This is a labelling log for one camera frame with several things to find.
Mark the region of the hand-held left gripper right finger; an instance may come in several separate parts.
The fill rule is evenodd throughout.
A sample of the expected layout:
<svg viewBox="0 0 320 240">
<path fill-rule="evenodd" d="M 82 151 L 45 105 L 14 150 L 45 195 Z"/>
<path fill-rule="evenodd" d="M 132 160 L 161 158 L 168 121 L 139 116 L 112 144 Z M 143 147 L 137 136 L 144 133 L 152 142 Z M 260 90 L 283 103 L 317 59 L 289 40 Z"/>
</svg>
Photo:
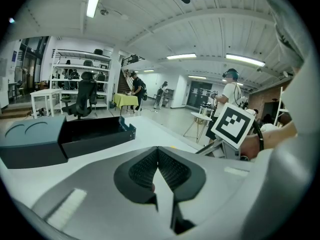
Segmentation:
<svg viewBox="0 0 320 240">
<path fill-rule="evenodd" d="M 253 163 L 158 147 L 158 169 L 173 193 L 170 228 L 180 235 L 202 224 L 240 188 Z"/>
</svg>

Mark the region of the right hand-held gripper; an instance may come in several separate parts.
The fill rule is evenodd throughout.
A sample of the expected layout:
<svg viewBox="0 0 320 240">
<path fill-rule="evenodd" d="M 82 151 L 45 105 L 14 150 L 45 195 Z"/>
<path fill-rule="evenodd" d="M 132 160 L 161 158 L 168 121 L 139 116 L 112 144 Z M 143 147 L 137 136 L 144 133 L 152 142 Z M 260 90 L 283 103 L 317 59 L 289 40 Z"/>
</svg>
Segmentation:
<svg viewBox="0 0 320 240">
<path fill-rule="evenodd" d="M 211 132 L 216 139 L 197 151 L 199 155 L 242 160 L 241 145 L 255 122 L 255 111 L 244 110 L 230 103 L 225 104 Z"/>
</svg>

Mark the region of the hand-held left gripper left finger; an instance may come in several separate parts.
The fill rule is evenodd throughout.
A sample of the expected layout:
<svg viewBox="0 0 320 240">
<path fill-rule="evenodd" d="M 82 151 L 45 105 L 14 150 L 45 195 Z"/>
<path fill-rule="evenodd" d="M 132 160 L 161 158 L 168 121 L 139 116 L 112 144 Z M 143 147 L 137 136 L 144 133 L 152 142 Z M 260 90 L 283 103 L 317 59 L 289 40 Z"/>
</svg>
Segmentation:
<svg viewBox="0 0 320 240">
<path fill-rule="evenodd" d="M 158 148 L 89 163 L 51 187 L 32 210 L 77 240 L 167 240 L 173 236 L 152 191 Z"/>
</svg>

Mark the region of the person's right hand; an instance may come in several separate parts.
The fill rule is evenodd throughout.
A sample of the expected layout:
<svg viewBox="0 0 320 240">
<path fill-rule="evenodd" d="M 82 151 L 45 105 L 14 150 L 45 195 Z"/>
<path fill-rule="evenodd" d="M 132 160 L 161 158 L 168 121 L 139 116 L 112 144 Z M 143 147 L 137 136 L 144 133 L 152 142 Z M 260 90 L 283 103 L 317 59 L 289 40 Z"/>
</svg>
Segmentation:
<svg viewBox="0 0 320 240">
<path fill-rule="evenodd" d="M 240 146 L 242 157 L 247 157 L 249 160 L 257 157 L 260 152 L 260 138 L 257 134 L 247 135 Z"/>
</svg>

